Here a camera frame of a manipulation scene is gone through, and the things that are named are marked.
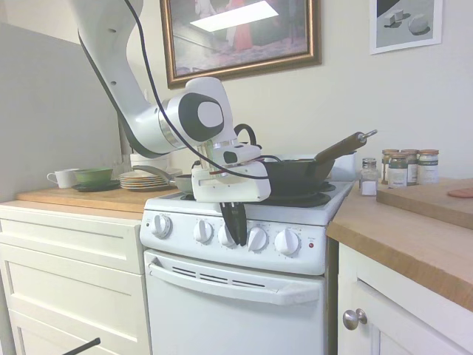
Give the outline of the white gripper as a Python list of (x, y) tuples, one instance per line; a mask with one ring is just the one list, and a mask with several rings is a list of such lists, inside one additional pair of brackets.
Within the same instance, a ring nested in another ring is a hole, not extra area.
[(193, 194), (200, 203), (221, 203), (222, 216), (233, 241), (236, 245), (246, 246), (247, 217), (243, 203), (266, 200), (271, 192), (270, 181), (264, 164), (259, 161), (235, 166), (231, 171), (262, 179), (228, 173), (211, 175), (210, 170), (195, 166), (191, 170)]

